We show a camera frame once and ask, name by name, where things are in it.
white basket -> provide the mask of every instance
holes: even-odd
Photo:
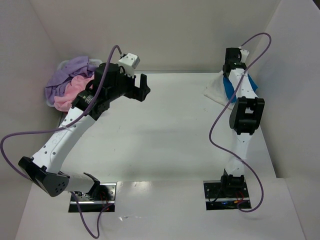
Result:
[[[69,62],[69,60],[64,60],[62,62],[59,63],[58,67],[56,68],[56,70],[60,70],[62,69],[66,64],[67,62]],[[102,64],[102,61],[100,59],[93,59],[93,58],[90,58],[89,59],[89,64],[90,65],[93,65],[93,66],[96,66],[96,67],[99,67],[100,64]],[[46,104],[49,106],[49,107],[55,107],[54,105],[50,104],[50,102],[48,102],[48,100],[46,101]]]

blue cloth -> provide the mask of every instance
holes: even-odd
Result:
[[[89,64],[88,56],[78,56],[71,59],[66,65],[57,70],[44,88],[45,97],[50,104],[55,103],[55,96],[63,97],[68,83],[78,75],[90,78],[96,66]]]
[[[251,78],[249,74],[248,74],[248,79],[251,84],[252,90],[256,92],[256,90],[258,89],[258,86],[255,84],[254,80]],[[232,83],[226,77],[223,77],[223,85],[224,85],[225,94],[227,98],[230,100],[232,95],[235,92],[234,86],[232,86]],[[237,101],[237,98],[236,96],[234,96],[231,103],[235,103],[236,101]]]

robotic arm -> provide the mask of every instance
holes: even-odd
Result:
[[[96,94],[106,66],[106,63],[102,63],[94,72],[94,80],[90,81],[85,90],[80,92],[72,102],[71,109],[59,126],[65,129],[55,132],[32,157],[24,156],[19,161],[18,165],[30,180],[51,197],[63,191],[82,192],[94,196],[98,191],[100,182],[89,173],[65,173],[61,172],[61,167],[83,133],[98,120],[104,111],[109,109],[110,102],[123,95],[140,102],[146,99],[150,92],[147,76],[141,74],[140,87],[135,86],[135,68],[139,62],[137,55],[128,53],[121,56],[118,64],[110,63],[102,89],[91,110],[77,123],[66,127],[86,110]]]
[[[234,89],[243,76],[241,85],[236,92],[236,102],[229,118],[229,126],[233,129],[233,143],[231,151],[241,159],[247,158],[248,145],[258,129],[265,106],[263,98],[258,98],[249,81],[245,61],[249,52],[240,48],[227,48],[223,76],[228,78]],[[229,160],[221,177],[222,189],[225,193],[241,189],[245,181],[244,164],[234,156]]]

folded cloth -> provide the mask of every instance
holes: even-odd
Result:
[[[93,79],[94,75],[89,78],[81,75],[75,76],[71,82],[67,83],[64,96],[54,97],[54,107],[61,112],[68,112],[71,108],[71,103],[77,97],[78,93],[85,90],[86,85]]]
[[[55,96],[63,97],[67,84],[70,83],[75,76],[80,75],[89,78],[94,74],[96,68],[96,66],[89,64],[88,56],[78,56],[71,59],[62,69],[57,70],[53,74],[45,86],[44,92],[46,99],[50,104],[54,104]]]
[[[251,76],[248,74],[248,79],[250,82],[250,85],[252,87],[252,90],[254,92],[256,92],[256,90],[258,89],[258,86],[255,84],[254,80],[251,78]],[[227,96],[227,98],[230,100],[230,98],[232,97],[232,95],[235,92],[235,89],[232,85],[232,83],[230,82],[230,80],[226,77],[223,77],[223,85],[224,85],[224,90],[225,90],[225,94]],[[237,100],[236,96],[233,97],[231,103],[235,103]]]

white wall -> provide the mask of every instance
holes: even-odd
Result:
[[[3,0],[0,7],[0,138],[9,133],[55,127],[59,115],[45,105],[44,86],[60,58],[31,4]],[[17,165],[48,136],[17,136],[5,142]],[[16,236],[31,183],[0,157],[1,239]]]
[[[30,2],[63,58],[106,60],[119,44],[140,56],[139,70],[217,71],[225,48],[263,31],[279,0]]]
[[[305,236],[320,235],[320,10],[312,0],[282,0],[266,28],[271,48],[252,70],[265,99],[262,129],[287,184]],[[267,44],[259,43],[254,55]]]

